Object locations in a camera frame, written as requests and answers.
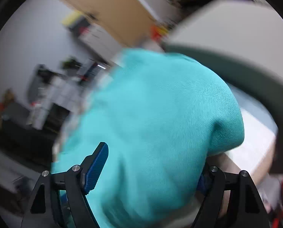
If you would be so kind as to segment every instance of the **yellow object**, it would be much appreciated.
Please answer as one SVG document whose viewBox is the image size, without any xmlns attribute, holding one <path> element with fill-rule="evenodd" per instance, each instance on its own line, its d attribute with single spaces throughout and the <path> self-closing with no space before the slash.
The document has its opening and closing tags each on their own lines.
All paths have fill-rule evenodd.
<svg viewBox="0 0 283 228">
<path fill-rule="evenodd" d="M 81 11 L 75 10 L 66 18 L 64 18 L 61 23 L 65 27 L 68 27 L 69 25 L 73 24 L 73 22 L 75 22 L 80 16 L 84 16 L 84 14 Z"/>
<path fill-rule="evenodd" d="M 165 27 L 165 26 L 158 26 L 158 29 L 157 29 L 158 33 L 162 36 L 165 36 L 168 34 L 168 29 Z"/>
</svg>

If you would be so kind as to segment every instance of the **gray curved surface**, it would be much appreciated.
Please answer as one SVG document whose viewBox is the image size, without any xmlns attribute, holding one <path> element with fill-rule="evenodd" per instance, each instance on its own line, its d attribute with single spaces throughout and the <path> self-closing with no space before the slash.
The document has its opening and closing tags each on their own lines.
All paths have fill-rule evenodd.
<svg viewBox="0 0 283 228">
<path fill-rule="evenodd" d="M 283 20 L 272 8 L 219 0 L 183 21 L 164 42 L 261 102 L 279 132 L 271 168 L 283 173 Z"/>
</svg>

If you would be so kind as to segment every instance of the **turquoise cloth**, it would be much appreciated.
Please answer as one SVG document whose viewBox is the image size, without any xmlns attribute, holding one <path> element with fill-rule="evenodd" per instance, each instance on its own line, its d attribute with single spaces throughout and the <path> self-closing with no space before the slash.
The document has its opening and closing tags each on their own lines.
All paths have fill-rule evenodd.
<svg viewBox="0 0 283 228">
<path fill-rule="evenodd" d="M 53 172 L 104 141 L 109 157 L 87 200 L 101 228 L 147 227 L 189 201 L 205 159 L 240 145 L 244 126 L 226 83 L 181 54 L 128 49 L 92 97 Z"/>
</svg>

